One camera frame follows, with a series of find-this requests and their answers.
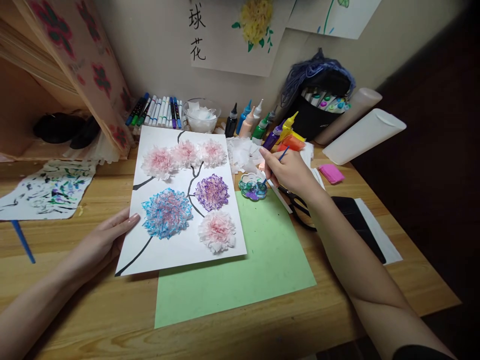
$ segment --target hand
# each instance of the hand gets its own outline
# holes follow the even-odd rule
[[[298,151],[287,150],[279,161],[283,151],[272,154],[260,147],[260,154],[265,159],[265,175],[278,187],[280,183],[301,198],[307,199],[313,191],[324,191],[315,180],[310,169],[305,165]]]
[[[129,212],[127,207],[98,225],[57,266],[55,274],[78,287],[97,275],[120,254],[125,233],[139,222],[140,215],[129,218]]]

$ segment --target yellow flower drawing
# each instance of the yellow flower drawing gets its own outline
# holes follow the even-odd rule
[[[252,50],[257,44],[263,48],[265,45],[264,37],[268,36],[267,43],[272,47],[270,22],[274,6],[272,0],[247,0],[242,6],[240,12],[240,21],[235,22],[232,28],[242,28],[243,38],[248,42],[248,51]]]

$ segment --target wooden desk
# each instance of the wooden desk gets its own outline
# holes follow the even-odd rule
[[[31,265],[13,227],[0,223],[0,310],[47,274],[100,221],[130,203],[137,152],[99,166],[81,206],[67,220],[23,221],[37,264]],[[315,148],[312,166],[330,161]],[[0,196],[41,163],[0,164]],[[420,253],[351,164],[331,196],[362,198],[403,257],[387,266],[415,311],[423,316],[461,302]],[[299,358],[364,335],[339,287],[318,235],[294,220],[317,286],[229,311],[154,329],[157,272],[114,277],[115,264],[67,304],[34,351],[39,359],[283,359]]]

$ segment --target fingernail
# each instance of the fingernail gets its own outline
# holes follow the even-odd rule
[[[131,222],[137,221],[138,219],[140,219],[140,215],[136,212],[132,216],[130,216],[130,218],[128,219],[128,222],[131,223]]]

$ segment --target wall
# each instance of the wall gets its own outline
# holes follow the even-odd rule
[[[179,23],[178,16],[164,11],[172,1],[178,0],[95,0],[95,4],[133,94],[204,97],[219,102],[223,116],[235,102],[243,109],[250,98],[255,105],[264,98],[263,111],[269,111],[291,65],[310,59],[319,47],[353,74],[357,88],[375,89],[468,4],[467,0],[382,0],[358,40],[286,29],[270,76],[258,77],[191,67],[190,44],[180,41],[188,38],[189,2],[182,0],[186,15]]]

